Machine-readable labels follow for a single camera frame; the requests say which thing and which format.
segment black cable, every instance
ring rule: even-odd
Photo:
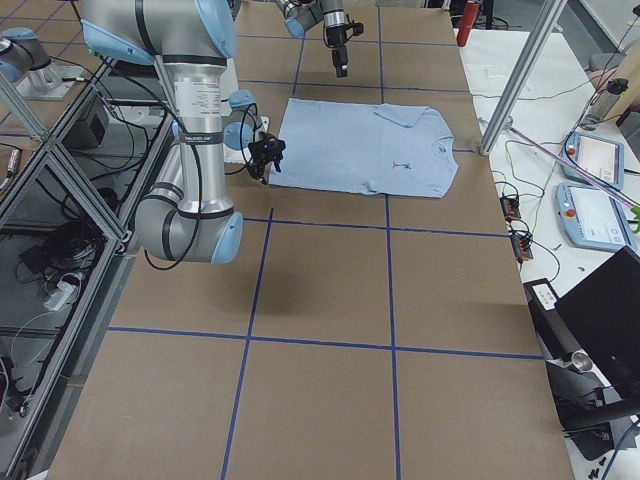
[[[76,14],[76,18],[78,19],[78,23],[82,24],[82,17],[80,16],[80,12],[78,11],[78,7],[76,7],[76,0],[69,0],[71,3],[71,8],[73,8],[73,13]]]
[[[92,80],[93,84],[94,85],[100,85],[104,89],[104,91],[107,93],[107,95],[109,95],[111,97],[111,99],[113,100],[113,95],[111,94],[109,89],[106,87],[106,85],[98,78],[98,76],[96,75],[96,73],[94,71],[92,71],[91,69],[85,67],[84,65],[82,65],[80,63],[74,62],[72,60],[67,60],[66,58],[55,57],[53,55],[50,55],[50,57],[53,58],[54,60],[58,60],[60,62],[66,62],[66,63],[69,63],[71,65],[75,65],[77,67],[85,69],[89,73],[89,75],[91,75],[91,80]],[[106,60],[102,59],[102,65],[105,65],[105,64],[109,65],[106,62]],[[104,98],[102,98],[102,96],[101,96],[100,99],[103,102],[106,103],[106,101],[104,100]],[[120,112],[120,117],[118,117],[111,110],[109,105],[105,104],[105,108],[107,109],[107,112],[109,113],[109,115],[111,117],[113,117],[114,119],[118,120],[119,122],[122,122],[127,127],[127,130],[129,132],[129,137],[131,138],[131,143],[132,143],[132,145],[131,145],[131,156],[130,156],[130,159],[132,160],[133,157],[135,156],[135,139],[134,139],[134,136],[133,136],[133,132],[131,131],[131,127],[142,129],[142,131],[144,132],[144,135],[145,135],[145,140],[146,140],[146,142],[148,144],[149,143],[149,136],[147,135],[146,129],[144,127],[142,127],[141,125],[136,125],[135,123],[132,123],[132,122],[129,122],[128,120],[125,120],[124,119],[124,114],[122,113],[122,109],[120,109],[120,107],[116,107],[116,108],[118,108],[118,111]]]
[[[549,283],[553,283],[558,276],[560,275],[560,260],[558,259],[558,257],[556,256],[555,253],[553,253],[553,251],[551,251],[549,248],[545,247],[544,245],[536,242],[535,240],[531,239],[531,243],[539,246],[540,248],[542,248],[543,250],[545,250],[546,252],[549,253],[549,255],[551,255],[553,257],[553,259],[556,261],[557,264],[557,270],[556,270],[556,274],[553,276],[553,278],[551,280],[549,280]]]
[[[636,22],[638,21],[638,18],[640,18],[640,15],[636,15],[636,18],[633,19],[633,22],[631,22],[631,25],[629,25],[629,28],[627,28],[627,31],[624,32],[624,35],[622,35],[622,38],[616,45],[616,48],[614,52],[611,54],[611,56],[609,57],[609,60],[607,60],[607,63],[605,63],[604,68],[602,69],[602,75],[600,75],[600,80],[598,80],[598,86],[596,87],[596,92],[600,90],[600,88],[604,85],[604,77],[607,73],[607,67],[613,61],[616,54],[620,53],[620,47],[622,46],[622,42],[624,41],[625,38],[627,38],[627,35],[629,35],[629,32],[631,32],[631,29],[635,26]]]
[[[506,185],[506,186],[509,186],[509,187],[513,188],[513,189],[516,191],[516,193],[515,193],[515,194],[511,194],[512,196],[515,196],[515,197],[519,197],[519,196],[520,196],[520,192],[518,192],[518,188],[517,188],[513,183],[507,182],[506,180],[498,180],[498,181],[493,182],[493,183],[494,183],[494,184],[496,184],[496,185]],[[505,193],[504,193],[504,187],[502,188],[502,193],[501,193],[501,195],[502,195],[503,197],[508,196],[508,195],[505,195]]]
[[[255,103],[252,103],[251,105],[249,105],[247,108],[244,109],[244,111],[242,112],[242,118],[240,119],[240,153],[242,154],[242,160],[244,160],[244,166],[238,170],[235,170],[233,172],[230,173],[225,173],[225,175],[236,175],[240,172],[242,172],[244,169],[248,170],[248,167],[250,165],[250,162],[253,160],[253,156],[251,156],[251,158],[249,160],[247,160],[246,155],[244,154],[244,148],[242,148],[242,129],[244,127],[244,122],[247,119],[247,115],[249,114],[249,111],[251,110],[251,107],[253,107],[255,109],[255,116],[251,116],[251,120],[253,121],[253,138],[252,138],[252,143],[255,143],[256,141],[256,128],[258,127],[258,120],[256,119],[256,117],[258,116],[258,105],[256,105]]]
[[[17,145],[11,145],[10,143],[0,142],[0,145],[2,145],[3,147],[15,148],[16,150],[20,150],[21,152],[24,151],[21,147],[18,147]]]
[[[542,97],[532,97],[532,98],[527,98],[527,97],[520,98],[520,97],[518,97],[518,100],[524,100],[524,101],[551,100],[553,98],[559,97],[560,95],[564,95],[566,93],[574,92],[574,91],[578,90],[580,87],[583,87],[583,86],[585,86],[585,85],[587,85],[589,83],[591,83],[591,80],[587,80],[586,82],[581,83],[577,87],[573,87],[573,88],[571,88],[569,90],[563,90],[562,92],[558,92],[558,93],[556,93],[554,95],[542,96]],[[472,93],[471,95],[474,96],[474,97],[482,97],[482,98],[500,98],[500,97],[502,97],[502,95],[484,95],[484,94],[481,94],[481,93]]]
[[[618,452],[620,452],[620,448],[622,447],[622,444],[627,439],[627,437],[631,434],[631,432],[638,427],[638,425],[640,425],[640,418],[636,420],[633,424],[631,424],[631,426],[627,428],[627,431],[622,434],[622,437],[620,437],[620,440],[618,440],[618,443],[616,444],[616,448],[613,451],[613,455],[611,455],[611,460],[609,460],[609,463],[607,464],[607,468],[602,474],[601,480],[607,480],[607,475],[609,475],[609,470],[611,470],[611,466],[613,465],[613,462],[618,456]]]
[[[38,186],[42,189],[42,191],[54,202],[56,202],[58,205],[60,205],[61,207],[61,213],[64,217],[70,219],[70,220],[78,220],[80,218],[80,215],[78,215],[77,212],[74,212],[73,210],[71,210],[67,205],[66,205],[66,201],[65,200],[59,200],[58,198],[56,198],[56,196],[54,194],[52,194],[47,187],[44,186],[44,184],[39,180],[36,179],[36,183],[38,184]]]
[[[164,102],[162,101],[162,99],[160,99],[160,97],[158,97],[158,95],[156,95],[146,85],[143,85],[142,83],[138,82],[137,80],[134,80],[133,78],[130,78],[130,77],[125,76],[125,75],[122,75],[121,73],[114,72],[114,74],[117,75],[118,77],[124,78],[125,80],[129,81],[130,83],[132,83],[134,85],[137,85],[138,87],[140,87],[141,89],[146,91],[149,95],[151,95],[152,98],[154,98],[156,101],[158,101],[160,103],[162,108],[164,108],[165,111],[169,115],[171,115],[171,117],[176,121],[176,123],[178,124],[180,129],[183,131],[183,133],[189,133],[187,131],[187,129],[185,128],[184,124],[182,123],[182,121],[180,120],[180,118],[175,114],[175,112],[173,112],[169,107],[167,107],[164,104]],[[187,257],[187,254],[189,253],[189,250],[191,250],[191,247],[193,246],[193,244],[194,244],[194,242],[196,240],[196,237],[198,235],[200,222],[202,220],[202,194],[203,194],[202,165],[201,165],[201,162],[200,162],[200,155],[198,154],[198,150],[195,147],[195,145],[191,145],[191,150],[193,151],[193,157],[194,157],[194,160],[196,162],[196,169],[198,170],[198,212],[196,214],[196,224],[195,224],[195,226],[193,228],[193,233],[191,235],[191,239],[189,240],[189,243],[187,244],[187,247],[185,248],[185,250],[182,253],[182,255],[176,261],[174,261],[173,264],[171,264],[171,265],[169,265],[167,267],[161,267],[159,265],[155,265],[151,261],[151,257],[149,256],[149,252],[145,249],[144,257],[147,260],[147,263],[149,264],[149,266],[151,266],[155,270],[167,271],[167,270],[172,270],[175,267],[177,267],[178,265],[180,265],[182,263],[182,261]]]
[[[125,168],[129,162],[131,160],[133,160],[133,158],[128,158],[122,165],[117,166],[117,167],[113,167],[111,165],[107,165],[104,162],[101,162],[100,160],[98,160],[95,156],[87,153],[87,152],[83,152],[82,150],[69,150],[69,153],[74,154],[74,155],[82,155],[85,158],[88,158],[89,160],[91,160],[92,162],[97,163],[98,165],[101,165],[102,167],[106,168],[107,170],[120,170],[122,168]]]
[[[519,181],[519,182],[521,182],[521,183],[524,183],[524,184],[526,184],[526,185],[530,185],[530,186],[535,187],[535,188],[537,188],[538,190],[540,190],[540,192],[541,192],[541,196],[540,196],[540,198],[542,198],[542,196],[545,194],[545,190],[544,190],[544,188],[542,188],[540,185],[538,185],[538,184],[536,184],[536,183],[530,182],[529,180],[524,180],[524,179],[522,179],[522,178],[520,178],[520,177],[518,177],[518,176],[516,175],[515,169],[514,169],[514,167],[513,167],[513,161],[512,161],[512,159],[511,159],[511,152],[509,151],[509,144],[510,144],[510,143],[517,143],[517,144],[519,144],[519,145],[525,145],[525,146],[527,146],[527,147],[532,147],[533,145],[531,145],[531,144],[527,144],[527,143],[524,143],[524,142],[519,142],[519,141],[517,141],[517,140],[507,140],[507,141],[504,143],[504,148],[505,148],[505,150],[506,150],[506,152],[507,152],[507,159],[509,160],[509,165],[511,166],[511,174],[513,175],[513,178],[515,178],[517,181]]]
[[[162,116],[162,120],[160,120],[160,123],[158,124],[158,126],[156,127],[156,130],[153,134],[153,136],[151,137],[151,141],[149,143],[149,146],[147,147],[147,149],[145,150],[144,154],[142,155],[141,161],[146,161],[147,158],[149,157],[149,153],[151,153],[151,147],[154,143],[156,143],[156,140],[158,140],[158,137],[160,136],[160,130],[162,128],[162,125],[164,125],[164,122],[167,120],[168,114],[166,111],[163,111],[163,116]],[[135,183],[135,180],[138,178],[138,175],[140,174],[140,170],[137,170],[133,180],[127,185],[127,189],[125,190],[124,194],[122,195],[122,198],[120,199],[120,205],[124,202],[124,200],[126,198],[129,198],[129,194],[131,193],[131,189],[133,188],[133,185]]]
[[[189,243],[187,244],[187,247],[184,249],[184,252],[180,256],[180,258],[178,258],[175,262],[173,262],[171,265],[169,265],[167,267],[161,267],[159,265],[155,265],[151,261],[151,257],[149,257],[149,252],[145,248],[145,250],[144,250],[144,258],[147,260],[147,263],[149,264],[149,266],[151,266],[155,270],[160,270],[160,271],[166,272],[167,270],[172,270],[175,267],[177,267],[178,265],[180,265],[182,263],[182,261],[187,257],[187,254],[189,253],[189,250],[191,250],[191,247],[193,246],[193,244],[194,244],[194,242],[196,240],[196,237],[198,236],[198,229],[200,227],[200,221],[202,220],[202,190],[203,190],[203,186],[202,186],[202,165],[200,164],[200,156],[198,154],[198,150],[197,150],[196,146],[195,145],[191,145],[191,150],[193,151],[194,160],[196,162],[196,169],[198,170],[198,212],[196,213],[196,224],[193,227],[193,233],[191,234],[191,239],[189,240]]]
[[[620,114],[618,114],[618,115],[614,115],[614,116],[612,116],[612,117],[605,118],[604,120],[599,120],[599,121],[597,121],[597,122],[581,123],[581,124],[579,124],[578,126],[579,126],[579,127],[584,127],[584,126],[586,126],[586,125],[600,125],[601,123],[606,123],[606,122],[608,122],[609,120],[613,120],[614,118],[621,117],[622,115],[624,115],[624,113],[620,113]]]
[[[507,176],[502,173],[500,170],[491,170],[491,173],[499,173],[500,175],[502,175],[502,179],[506,182],[507,181]]]

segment metal frame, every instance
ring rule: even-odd
[[[479,152],[481,155],[489,155],[495,146],[500,132],[505,128],[507,119],[518,100],[518,96],[525,86],[529,74],[544,48],[549,34],[553,31],[558,17],[562,13],[567,0],[546,0],[533,30],[522,48],[520,57],[513,67],[513,72],[502,92],[500,101],[496,106],[493,116],[485,130]]]
[[[72,196],[80,200],[82,207],[93,218],[98,227],[109,237],[121,240],[125,236],[125,229],[120,224],[118,217],[107,206],[103,198],[78,167],[78,165],[65,155],[59,145],[54,145],[52,155],[57,162],[52,162],[49,167],[69,189]]]
[[[96,72],[96,76],[92,78],[92,83],[98,82],[97,79],[109,70],[110,67],[103,64]],[[77,365],[74,371],[88,371],[93,355],[98,348],[100,335],[104,333],[108,323],[105,323],[104,320],[108,318],[107,310],[112,309],[114,305],[111,301],[106,301],[104,305],[102,302],[97,302],[96,299],[101,296],[98,292],[108,291],[108,296],[111,297],[111,294],[120,288],[120,285],[114,284],[113,281],[118,281],[122,277],[123,271],[128,272],[128,270],[122,270],[120,265],[124,263],[127,268],[131,267],[131,261],[123,262],[122,258],[114,257],[114,255],[121,247],[128,222],[135,210],[136,201],[155,171],[157,159],[162,155],[166,139],[171,132],[171,119],[167,118],[158,125],[161,130],[149,152],[148,161],[139,167],[140,170],[135,184],[131,188],[129,198],[122,205],[120,215],[116,216],[92,185],[80,165],[61,143],[93,95],[95,95],[95,87],[86,85],[67,108],[62,118],[49,131],[31,107],[20,97],[13,85],[0,74],[0,99],[7,103],[11,112],[22,122],[29,134],[40,142],[39,147],[25,164],[14,183],[0,198],[0,228],[6,225],[24,199],[28,189],[34,185],[35,179],[47,168],[64,185],[69,195],[78,201],[107,239],[83,294],[68,320],[67,329],[52,354],[40,386],[30,401],[28,416],[23,419],[24,422],[20,428],[8,432],[3,437],[3,445],[7,447],[7,459],[11,458],[11,461],[0,466],[0,478],[5,478],[4,475],[7,475],[6,478],[13,478],[17,474],[20,462],[29,446],[42,445],[45,449],[50,449],[51,451],[47,451],[45,455],[49,457],[57,445],[56,439],[61,438],[60,431],[54,432],[52,429],[59,427],[60,430],[64,430],[61,427],[63,422],[59,420],[68,420],[74,406],[72,405],[74,402],[69,404],[61,402],[64,402],[65,399],[73,400],[75,398],[77,400],[79,389],[70,388],[72,385],[65,384],[60,373],[63,368],[70,368],[69,365]],[[94,326],[94,321],[99,322],[100,326]],[[2,330],[5,335],[16,333],[11,328]],[[28,338],[51,338],[51,332],[38,329],[29,329],[20,333]],[[92,345],[83,346],[85,341],[92,343]],[[57,405],[62,405],[62,412],[56,410]]]
[[[31,107],[22,99],[20,93],[13,84],[0,72],[0,98],[5,102],[11,112],[18,117],[20,122],[29,131],[29,134],[41,142],[47,139],[47,127],[40,121]]]
[[[111,257],[119,246],[119,242],[115,239],[107,240],[100,256],[100,260],[96,264],[94,270],[91,273],[91,277],[87,282],[85,291],[80,298],[78,305],[71,317],[67,329],[62,337],[62,340],[58,344],[56,351],[51,358],[46,374],[38,387],[37,392],[34,395],[33,400],[30,402],[30,413],[22,429],[10,432],[3,437],[3,442],[7,442],[9,438],[14,436],[20,436],[20,439],[16,443],[16,448],[12,456],[10,464],[7,466],[5,474],[11,475],[15,468],[20,463],[22,454],[25,447],[28,445],[33,430],[38,422],[42,410],[51,394],[51,391],[58,379],[61,372],[64,361],[66,360],[68,353],[73,345],[73,342],[80,330],[80,327],[85,319],[85,316],[91,307],[95,294],[102,282],[103,276],[109,267]]]

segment wire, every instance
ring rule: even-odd
[[[94,157],[93,155],[91,155],[91,154],[89,154],[89,153],[87,153],[87,152],[83,152],[82,150],[69,150],[69,153],[76,154],[76,155],[82,155],[83,157],[88,158],[89,160],[91,160],[91,161],[93,161],[93,162],[97,163],[98,165],[103,166],[103,167],[104,167],[104,168],[106,168],[107,170],[120,170],[120,169],[122,169],[122,168],[125,168],[125,167],[129,164],[129,162],[130,162],[131,160],[133,160],[133,157],[129,157],[129,158],[127,159],[127,161],[126,161],[126,162],[124,162],[122,165],[120,165],[120,166],[118,166],[118,167],[113,167],[113,166],[111,166],[111,165],[107,165],[106,163],[104,163],[104,162],[102,162],[102,161],[98,160],[98,159],[97,159],[96,157]]]
[[[62,280],[62,279],[63,279],[64,277],[66,277],[66,276],[72,276],[72,274],[70,274],[70,273],[65,273],[64,275],[62,275],[62,276],[60,277],[60,280]],[[77,276],[75,276],[75,278],[77,278],[77,280],[78,280],[78,285],[76,285],[76,296],[75,296],[75,298],[74,298],[73,300],[71,300],[71,301],[69,301],[69,302],[66,302],[66,303],[65,303],[65,305],[73,305],[74,303],[76,303],[76,302],[78,301],[78,299],[80,298],[80,295],[82,295],[82,278],[78,278]],[[42,347],[42,348],[38,351],[38,353],[36,353],[36,354],[31,358],[31,360],[29,360],[28,362],[23,363],[23,364],[15,364],[15,367],[16,367],[16,368],[18,368],[18,367],[20,367],[20,368],[29,367],[31,364],[33,364],[33,362],[35,362],[35,361],[38,359],[38,357],[40,357],[40,355],[42,355],[42,352],[44,352],[47,348],[51,348],[51,347],[53,346],[53,344],[54,344],[54,343],[55,343],[55,340],[51,340],[51,341],[47,342],[47,343],[44,345],[44,347]]]
[[[0,145],[2,145],[3,147],[15,148],[16,150],[20,150],[21,152],[24,151],[22,148],[18,147],[17,145],[11,145],[10,143],[0,142]]]
[[[180,265],[182,261],[187,257],[187,254],[189,253],[189,250],[191,250],[191,247],[193,246],[196,240],[196,236],[198,235],[198,229],[200,227],[200,221],[202,219],[202,165],[200,164],[200,156],[198,155],[198,150],[196,149],[196,146],[191,145],[191,150],[193,151],[194,160],[196,162],[196,168],[198,170],[198,212],[196,213],[196,224],[193,227],[193,233],[191,234],[191,239],[189,240],[189,243],[187,247],[184,249],[184,252],[180,256],[180,258],[178,258],[174,263],[172,263],[167,267],[161,267],[159,265],[155,265],[151,261],[151,257],[149,257],[149,252],[145,249],[144,258],[147,260],[147,263],[155,270],[160,270],[160,271],[173,270],[175,267]]]
[[[78,19],[78,22],[80,24],[82,24],[82,17],[80,16],[80,12],[78,11],[78,7],[76,7],[76,0],[68,0],[68,1],[71,4],[71,8],[73,8],[73,13],[76,14],[76,18]]]
[[[119,122],[122,122],[125,125],[125,127],[127,127],[127,131],[129,132],[129,137],[131,138],[131,155],[129,156],[129,161],[133,160],[133,157],[135,156],[135,137],[133,135],[131,127],[142,129],[142,131],[144,132],[145,140],[146,140],[147,145],[148,145],[149,144],[149,136],[147,135],[146,129],[144,127],[142,127],[141,125],[136,125],[135,123],[132,123],[132,122],[129,122],[128,120],[126,120],[124,118],[124,113],[122,112],[122,109],[119,106],[114,107],[113,105],[110,105],[110,104],[107,103],[106,99],[100,93],[100,91],[98,90],[96,85],[99,84],[104,89],[104,91],[107,93],[107,95],[109,95],[111,97],[112,100],[113,100],[113,95],[111,94],[109,89],[106,87],[106,85],[98,78],[98,76],[96,75],[96,73],[94,71],[92,71],[91,69],[89,69],[86,66],[82,65],[81,63],[74,62],[72,60],[67,60],[66,58],[55,57],[53,55],[50,55],[50,57],[53,58],[54,60],[58,60],[58,61],[65,62],[65,63],[69,63],[71,65],[75,65],[77,67],[83,68],[89,73],[89,75],[91,75],[91,80],[93,81],[93,83],[91,83],[91,85],[93,85],[94,88],[96,89],[96,93],[98,94],[98,97],[100,98],[100,101],[105,106],[105,108],[106,108],[107,112],[109,113],[109,115],[111,117],[113,117],[114,119],[118,120]],[[111,66],[109,63],[106,62],[106,60],[102,59],[102,65],[105,65],[105,64],[108,65],[108,66]],[[115,114],[115,112],[113,111],[113,108],[117,108],[118,109],[118,112],[120,112],[120,117],[118,117]]]
[[[557,98],[561,95],[565,95],[567,93],[571,93],[574,92],[576,90],[578,90],[580,87],[583,87],[587,84],[591,83],[591,80],[587,80],[586,82],[581,83],[580,85],[578,85],[577,87],[573,87],[569,90],[563,90],[562,92],[558,92],[554,95],[550,95],[550,96],[541,96],[541,97],[533,97],[533,98],[527,98],[527,97],[518,97],[518,100],[524,100],[524,101],[533,101],[533,100],[551,100],[554,98]],[[482,98],[500,98],[502,97],[502,95],[484,95],[482,93],[472,93],[471,94],[474,97],[482,97]]]
[[[535,240],[531,239],[531,243],[539,246],[540,248],[542,248],[543,250],[545,250],[547,253],[549,253],[549,255],[551,255],[553,257],[553,259],[556,261],[556,265],[557,265],[557,270],[555,275],[553,276],[553,278],[551,280],[549,280],[549,283],[553,283],[558,276],[560,275],[560,260],[558,259],[557,255],[555,253],[553,253],[553,251],[551,251],[549,248],[545,247],[544,245],[542,245],[541,243],[536,242]]]
[[[605,77],[605,74],[607,73],[607,67],[613,61],[613,59],[615,58],[616,54],[620,53],[620,47],[622,46],[622,42],[624,42],[624,39],[627,38],[627,35],[629,35],[629,32],[631,32],[633,27],[635,27],[636,22],[638,21],[638,18],[640,18],[640,15],[636,15],[636,18],[633,19],[633,22],[631,22],[631,25],[629,25],[629,28],[627,28],[627,31],[624,32],[624,35],[622,35],[622,38],[620,39],[620,41],[616,45],[616,48],[615,48],[614,52],[611,54],[611,56],[609,57],[609,60],[607,60],[607,63],[605,63],[604,68],[602,69],[602,74],[600,75],[600,79],[598,81],[598,86],[596,87],[596,92],[598,90],[600,90],[600,88],[603,86],[604,77]]]
[[[507,181],[507,176],[502,173],[500,170],[491,170],[491,173],[499,173],[500,175],[502,175],[502,179],[506,182]]]
[[[47,315],[51,315],[53,313],[57,313],[56,311],[51,311],[51,312],[44,312],[41,313],[40,315],[36,315],[35,317],[33,317],[31,320],[28,320],[25,324],[22,325],[22,327],[20,327],[20,329],[16,332],[16,334],[14,335],[13,339],[11,340],[11,346],[9,347],[9,357],[12,359],[12,361],[14,362],[14,364],[16,363],[13,358],[13,347],[15,346],[16,340],[18,339],[18,337],[20,336],[20,334],[25,331],[27,329],[27,327],[29,325],[31,325],[33,322],[35,322],[36,320],[38,320],[39,318],[42,317],[46,317]]]
[[[581,123],[578,126],[579,127],[584,127],[584,126],[590,126],[590,125],[600,125],[601,123],[606,123],[609,120],[613,120],[614,118],[621,117],[622,115],[624,115],[624,113],[620,113],[618,115],[614,115],[613,117],[605,118],[604,120],[599,120],[597,122]]]
[[[56,202],[58,205],[60,205],[61,208],[61,213],[64,217],[70,219],[70,220],[78,220],[80,218],[80,215],[77,212],[74,212],[73,210],[71,210],[71,208],[69,208],[66,204],[66,199],[70,198],[68,195],[65,196],[65,200],[58,200],[55,195],[53,195],[48,189],[47,187],[44,186],[44,184],[36,179],[36,183],[38,184],[38,186],[42,189],[42,191],[54,202]]]
[[[620,451],[620,448],[622,448],[622,444],[624,443],[624,441],[626,440],[626,438],[631,434],[631,432],[638,426],[640,425],[640,418],[638,420],[636,420],[629,428],[627,428],[627,431],[624,432],[624,434],[622,435],[622,437],[620,437],[620,440],[618,440],[618,443],[616,445],[615,450],[613,451],[613,455],[611,455],[611,460],[609,460],[609,463],[607,464],[607,468],[605,469],[604,473],[602,474],[602,479],[601,480],[607,480],[607,475],[609,475],[609,470],[611,470],[611,466],[613,465],[614,460],[616,459],[616,457],[618,456],[618,452]]]
[[[539,190],[540,190],[540,192],[541,192],[541,196],[540,196],[540,198],[542,198],[542,195],[544,195],[544,193],[545,193],[544,188],[542,188],[540,185],[538,185],[538,184],[536,184],[536,183],[533,183],[533,182],[530,182],[530,181],[528,181],[528,180],[524,180],[524,179],[522,179],[522,178],[519,178],[519,177],[516,175],[516,171],[515,171],[515,168],[514,168],[514,166],[513,166],[513,158],[511,157],[511,152],[509,151],[509,144],[510,144],[510,143],[517,143],[517,144],[525,145],[525,146],[528,146],[528,147],[531,147],[531,146],[533,146],[533,145],[531,145],[531,144],[527,144],[527,143],[523,143],[523,142],[519,142],[519,141],[517,141],[517,140],[507,140],[507,141],[505,142],[505,144],[504,144],[504,149],[505,149],[505,151],[506,151],[506,153],[507,153],[507,163],[509,164],[509,167],[511,167],[511,175],[513,176],[513,178],[515,178],[515,179],[516,179],[516,180],[518,180],[519,182],[525,183],[525,184],[527,184],[527,185],[531,185],[532,187],[535,187],[535,188],[539,189]]]
[[[2,411],[2,406],[4,405],[5,399],[7,398],[7,393],[9,392],[9,372],[7,370],[7,366],[4,364],[4,360],[0,357],[0,364],[2,365],[2,376],[4,377],[4,388],[0,393],[0,411]]]

